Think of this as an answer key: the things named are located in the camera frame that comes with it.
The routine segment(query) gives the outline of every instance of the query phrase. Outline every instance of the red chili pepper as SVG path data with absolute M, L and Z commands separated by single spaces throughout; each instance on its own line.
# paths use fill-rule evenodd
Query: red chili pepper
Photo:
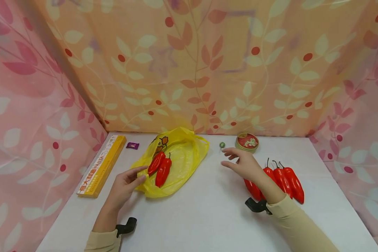
M 273 160 L 273 162 L 275 162 L 277 166 L 277 168 L 274 169 L 273 173 L 274 173 L 274 177 L 276 178 L 278 182 L 278 186 L 283 192 L 287 193 L 290 196 L 290 198 L 293 198 L 293 191 L 291 189 L 288 179 L 284 175 L 285 172 L 279 168 L 276 161 Z
M 284 167 L 280 162 L 279 164 L 283 167 L 284 175 L 290 182 L 290 187 L 292 188 L 294 199 L 296 199 L 301 204 L 304 204 L 304 190 L 294 170 L 290 167 Z
M 162 161 L 165 159 L 165 153 L 162 151 L 159 152 L 151 161 L 151 164 L 148 166 L 147 173 L 151 176 L 154 172 L 158 170 Z
M 245 186 L 246 188 L 248 189 L 248 191 L 251 193 L 252 197 L 257 200 L 257 201 L 260 201 L 261 200 L 261 192 L 259 190 L 259 188 L 252 182 L 250 182 L 249 180 L 245 180 Z
M 165 183 L 166 178 L 168 177 L 171 165 L 172 165 L 172 161 L 170 158 L 165 158 L 162 161 L 160 168 L 158 169 L 157 176 L 155 177 L 156 186 L 161 187 Z
M 274 177 L 273 170 L 269 167 L 269 158 L 267 158 L 266 167 L 263 168 L 263 171 L 276 183 L 276 185 L 279 185 Z

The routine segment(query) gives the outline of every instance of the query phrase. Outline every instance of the tin lid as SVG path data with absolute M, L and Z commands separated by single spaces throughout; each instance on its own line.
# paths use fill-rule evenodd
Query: tin lid
M 238 145 L 245 150 L 253 150 L 259 146 L 259 140 L 251 133 L 241 133 L 237 136 Z

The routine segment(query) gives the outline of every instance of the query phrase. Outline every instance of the yellow plastic bag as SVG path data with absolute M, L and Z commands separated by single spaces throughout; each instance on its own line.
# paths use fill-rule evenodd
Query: yellow plastic bag
M 172 165 L 165 184 L 158 188 L 155 186 L 155 177 L 147 175 L 147 169 L 139 172 L 138 176 L 146 175 L 144 184 L 136 189 L 144 192 L 146 197 L 165 197 L 179 190 L 195 172 L 200 162 L 209 150 L 209 143 L 204 138 L 195 135 L 186 128 L 176 128 L 169 132 L 159 134 L 148 146 L 146 152 L 131 168 L 150 165 L 158 152 L 163 151 L 166 157 L 171 154 Z

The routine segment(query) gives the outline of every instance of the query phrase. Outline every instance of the beige sleeve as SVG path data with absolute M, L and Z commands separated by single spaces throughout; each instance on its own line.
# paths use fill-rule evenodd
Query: beige sleeve
M 117 229 L 108 233 L 91 232 L 84 252 L 119 252 L 122 238 L 117 238 L 117 233 Z
M 294 252 L 338 252 L 326 234 L 289 196 L 266 206 Z

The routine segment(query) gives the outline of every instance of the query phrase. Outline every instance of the orange floral backdrop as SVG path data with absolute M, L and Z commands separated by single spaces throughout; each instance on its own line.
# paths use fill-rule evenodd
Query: orange floral backdrop
M 35 5 L 107 130 L 208 134 L 310 133 L 375 43 L 378 14 L 337 0 Z

